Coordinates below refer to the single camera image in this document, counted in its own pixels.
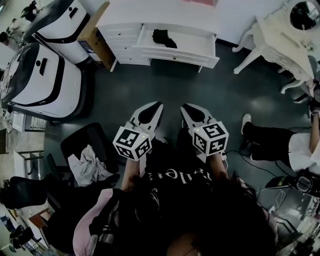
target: white vanity table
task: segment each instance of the white vanity table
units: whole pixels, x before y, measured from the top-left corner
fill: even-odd
[[[257,23],[243,35],[239,47],[232,49],[234,53],[239,52],[246,39],[253,36],[256,47],[243,63],[234,69],[235,74],[239,74],[242,69],[259,56],[263,56],[266,61],[277,63],[282,67],[279,73],[288,70],[296,79],[296,81],[281,89],[282,94],[288,88],[301,86],[303,83],[314,79],[314,73],[308,59],[308,51],[304,44],[310,41],[310,32],[318,30],[319,33],[319,26],[317,25],[308,32],[308,30],[298,30],[291,25],[291,11],[299,2],[301,1],[291,0],[289,4],[284,4],[281,9],[265,19],[257,17]]]
[[[97,27],[120,64],[150,65],[151,59],[213,69],[219,17],[209,5],[182,0],[114,0]],[[155,29],[168,30],[177,48],[153,41]]]

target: black and white marker cube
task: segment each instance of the black and white marker cube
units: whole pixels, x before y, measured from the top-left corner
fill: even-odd
[[[151,148],[150,135],[137,130],[120,127],[113,145],[120,156],[138,161]]]
[[[193,145],[207,157],[226,150],[229,133],[223,123],[216,122],[194,128]]]

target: white cabinet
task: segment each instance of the white cabinet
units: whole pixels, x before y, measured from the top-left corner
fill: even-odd
[[[213,69],[219,32],[214,7],[181,0],[111,2],[97,23],[120,64],[150,65],[170,60]],[[167,30],[177,48],[155,43],[154,30]]]

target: cardboard box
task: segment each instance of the cardboard box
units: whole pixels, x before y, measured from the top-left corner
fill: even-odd
[[[100,65],[104,65],[108,70],[111,69],[116,57],[107,45],[104,37],[96,27],[102,14],[108,8],[109,3],[105,2],[91,17],[89,22],[86,24],[77,40],[91,56],[95,62]]]

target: forearm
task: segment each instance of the forearm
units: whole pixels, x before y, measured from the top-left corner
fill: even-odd
[[[220,178],[221,176],[228,178],[227,170],[219,153],[208,156],[207,161],[215,178]]]
[[[130,186],[132,185],[130,182],[130,178],[133,176],[139,176],[139,170],[140,170],[140,161],[136,162],[131,159],[128,159],[126,161],[125,171],[124,171],[123,180],[121,184],[122,190],[130,188]]]
[[[315,151],[318,142],[320,140],[319,135],[319,114],[315,113],[312,118],[312,128],[310,134],[309,150],[311,154]]]

